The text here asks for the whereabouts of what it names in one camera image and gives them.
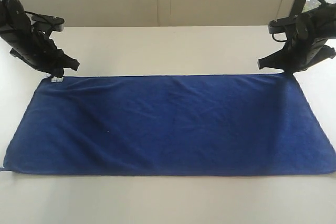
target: microfiber towel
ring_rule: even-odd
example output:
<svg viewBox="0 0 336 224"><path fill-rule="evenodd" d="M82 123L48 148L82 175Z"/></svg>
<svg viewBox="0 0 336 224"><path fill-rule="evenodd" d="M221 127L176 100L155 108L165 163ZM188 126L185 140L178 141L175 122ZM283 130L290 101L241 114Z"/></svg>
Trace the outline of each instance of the microfiber towel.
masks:
<svg viewBox="0 0 336 224"><path fill-rule="evenodd" d="M4 170L55 175L324 174L336 154L292 75L50 78Z"/></svg>

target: white table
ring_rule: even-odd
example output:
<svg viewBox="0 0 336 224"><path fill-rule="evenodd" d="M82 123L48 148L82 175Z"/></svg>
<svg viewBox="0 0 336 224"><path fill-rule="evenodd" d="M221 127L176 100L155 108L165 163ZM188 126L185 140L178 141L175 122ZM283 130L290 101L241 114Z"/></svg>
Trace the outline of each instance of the white table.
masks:
<svg viewBox="0 0 336 224"><path fill-rule="evenodd" d="M259 73L257 59L281 48L264 26L68 27L53 37L80 61L78 72L66 72L75 76ZM0 41L1 160L44 76L9 50ZM336 146L336 59L296 76ZM70 177L1 172L0 223L335 224L336 174Z"/></svg>

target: table surface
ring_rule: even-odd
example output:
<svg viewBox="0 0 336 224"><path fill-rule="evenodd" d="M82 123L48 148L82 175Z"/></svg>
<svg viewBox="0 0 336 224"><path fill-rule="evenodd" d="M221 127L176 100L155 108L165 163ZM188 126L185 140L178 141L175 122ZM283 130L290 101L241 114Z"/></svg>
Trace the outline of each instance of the table surface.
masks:
<svg viewBox="0 0 336 224"><path fill-rule="evenodd" d="M260 73L267 27L74 28L52 36L71 76ZM0 41L0 159L41 78ZM336 59L296 77L336 146ZM271 177L33 176L0 173L2 224L336 223L336 174Z"/></svg>

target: blue towel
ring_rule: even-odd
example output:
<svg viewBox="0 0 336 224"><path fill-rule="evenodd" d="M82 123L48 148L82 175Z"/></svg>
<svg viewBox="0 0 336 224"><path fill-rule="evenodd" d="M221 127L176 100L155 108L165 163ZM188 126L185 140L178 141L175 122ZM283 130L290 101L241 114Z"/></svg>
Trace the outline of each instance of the blue towel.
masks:
<svg viewBox="0 0 336 224"><path fill-rule="evenodd" d="M56 175L288 175L336 170L285 74L42 80L4 169Z"/></svg>

